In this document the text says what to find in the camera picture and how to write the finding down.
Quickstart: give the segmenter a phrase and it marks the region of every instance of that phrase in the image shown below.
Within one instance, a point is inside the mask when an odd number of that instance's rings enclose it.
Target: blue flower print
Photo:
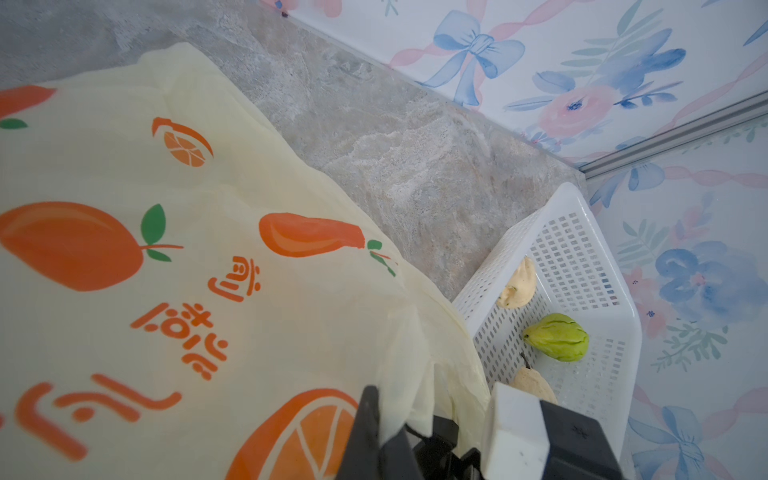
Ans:
[[[767,32],[767,31],[768,31],[768,20],[766,20],[766,22],[765,22],[765,23],[763,23],[763,24],[760,26],[760,28],[758,28],[758,29],[757,29],[757,31],[755,31],[755,32],[752,34],[752,36],[751,36],[751,37],[749,37],[749,38],[748,38],[748,39],[747,39],[747,40],[744,42],[744,45],[743,45],[743,46],[744,46],[744,47],[746,47],[747,45],[749,45],[749,44],[750,44],[750,43],[752,43],[753,41],[755,41],[755,40],[757,40],[758,38],[762,37],[762,36],[763,36],[763,34],[764,34],[765,32]]]
[[[723,242],[667,250],[657,258],[656,270],[669,279],[659,296],[681,319],[705,331],[754,320],[768,302],[768,283],[758,276],[754,256]]]
[[[682,48],[656,53],[667,43],[670,35],[671,28],[657,31],[643,41],[637,53],[609,58],[598,68],[598,74],[603,75],[603,78],[595,83],[610,85],[626,95],[643,85],[646,74],[680,64],[685,58],[685,50]]]
[[[658,449],[633,454],[634,466],[640,470],[640,477],[651,480],[667,460],[679,455],[675,480],[716,480],[704,464],[704,454],[699,448],[703,432],[694,413],[682,407],[666,406],[662,408],[661,415],[671,433],[629,418],[630,428],[640,437],[658,445],[677,443],[679,448],[679,452]]]
[[[525,52],[525,46],[517,40],[496,41],[491,35],[480,33],[477,18],[458,10],[451,10],[438,25],[434,42],[443,50],[459,52],[429,80],[419,82],[425,87],[447,84],[461,71],[467,55],[474,57],[462,73],[453,97],[453,101],[461,106],[480,105],[475,95],[475,66],[478,63],[486,77],[496,78],[517,63]]]
[[[635,167],[630,170],[629,173],[628,186],[630,191],[633,192],[636,190],[647,190],[649,188],[658,187],[661,185],[661,182],[664,181],[664,169],[652,163]],[[613,198],[616,189],[621,185],[621,181],[626,176],[627,171],[623,171],[606,180],[605,183],[594,192],[592,198],[589,199],[589,204],[595,205],[598,201],[602,201],[603,207],[610,207],[611,198]]]
[[[394,4],[392,2],[397,2],[397,0],[386,0],[386,9],[384,10],[384,16],[389,17],[389,11],[392,10],[395,12],[395,15],[400,15],[397,12],[397,8],[395,8]]]

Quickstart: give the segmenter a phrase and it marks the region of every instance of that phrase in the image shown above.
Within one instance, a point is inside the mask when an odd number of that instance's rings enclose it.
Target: pink flower print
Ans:
[[[632,295],[632,298],[637,302],[640,302],[642,299],[649,296],[653,296],[653,292],[659,290],[659,286],[655,280],[643,278],[643,269],[639,266],[636,266],[629,275],[626,273],[622,273],[622,275],[624,275],[624,281],[627,282],[627,286],[629,286],[629,294]]]
[[[341,0],[315,0],[315,6],[322,8],[326,17],[336,18],[341,15]]]
[[[600,123],[615,97],[616,91],[607,85],[576,88],[544,107],[538,124],[550,137],[572,137]]]
[[[261,0],[261,2],[283,11],[299,8],[299,0]],[[314,0],[314,6],[322,8],[326,17],[335,18],[341,15],[341,2],[342,0]]]
[[[697,273],[690,278],[690,282],[696,286],[704,286],[707,285],[707,278],[701,273]]]
[[[667,321],[675,318],[675,311],[669,303],[647,295],[640,302],[636,301],[635,306],[640,314],[640,324],[649,339],[655,339],[659,334],[666,335]]]

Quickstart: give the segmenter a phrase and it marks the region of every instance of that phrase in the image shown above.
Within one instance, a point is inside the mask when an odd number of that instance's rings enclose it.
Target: yellow cloth bag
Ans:
[[[187,44],[0,92],[9,478],[329,478],[435,405],[477,446],[450,303]]]

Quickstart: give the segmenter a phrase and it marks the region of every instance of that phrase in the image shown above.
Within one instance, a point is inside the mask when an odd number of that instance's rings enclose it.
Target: orange text print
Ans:
[[[181,400],[179,392],[172,393],[166,399],[152,400],[100,373],[95,373],[91,378],[97,384],[149,409],[169,409]],[[53,385],[48,382],[39,383],[27,390],[16,403],[16,422],[24,430],[69,458],[69,460],[78,462],[88,454],[88,449],[85,445],[71,437],[61,427],[40,415],[37,409],[38,402],[49,394],[51,390],[53,390]],[[133,407],[99,392],[68,393],[53,401],[54,406],[62,409],[79,403],[97,404],[110,409],[126,422],[136,422],[141,417],[139,411]],[[73,410],[71,416],[76,422],[82,423],[92,419],[95,413],[96,411],[92,406],[86,405]]]
[[[208,289],[233,302],[242,302],[244,298],[241,295],[232,293],[240,289],[240,284],[236,282],[243,282],[243,286],[245,286],[245,282],[248,282],[245,294],[246,296],[251,296],[253,292],[261,290],[261,284],[256,281],[256,275],[260,271],[259,267],[253,263],[253,259],[246,260],[245,257],[232,257],[232,262],[232,273],[227,274],[227,279],[219,281],[216,277],[211,278],[208,280]]]
[[[227,355],[223,351],[229,346],[229,342],[218,339],[216,333],[204,333],[205,340],[197,334],[190,336],[194,327],[205,326],[209,329],[214,327],[210,321],[210,312],[207,312],[199,303],[195,303],[194,306],[189,303],[182,303],[181,305],[183,309],[179,313],[176,309],[168,308],[169,303],[161,303],[135,320],[131,324],[131,328],[143,328],[144,331],[150,333],[159,331],[170,339],[183,340],[181,346],[185,350],[192,350],[198,343],[202,342],[201,346],[209,355],[221,362],[226,362]],[[163,312],[166,319],[160,325],[150,323]],[[191,364],[192,370],[200,373],[200,376],[206,380],[211,380],[213,373],[219,369],[213,361],[199,353],[187,353],[181,357],[181,361]]]
[[[0,91],[0,128],[26,128],[28,125],[18,118],[6,118],[27,108],[48,100],[56,92],[55,88],[43,88],[37,85],[12,88]]]
[[[396,276],[386,262],[391,258],[374,251],[381,250],[382,243],[368,240],[366,245],[366,238],[357,225],[296,214],[268,214],[259,221],[259,233],[270,250],[284,257],[311,257],[341,247],[367,247],[371,258]]]
[[[246,440],[226,480],[315,480],[339,470],[357,402],[317,389],[293,397]]]
[[[140,247],[119,221],[97,208],[43,202],[0,215],[0,244],[47,278],[78,292],[90,292],[133,276],[144,262],[144,250],[150,258],[170,261],[154,249],[183,248],[154,244],[162,235],[158,230],[165,230],[160,205],[144,215],[141,229],[145,239],[145,231],[151,235],[150,245]]]
[[[167,118],[157,117],[152,121],[152,136],[163,136],[163,142],[176,160],[191,167],[202,167],[214,157],[214,150],[203,135]]]

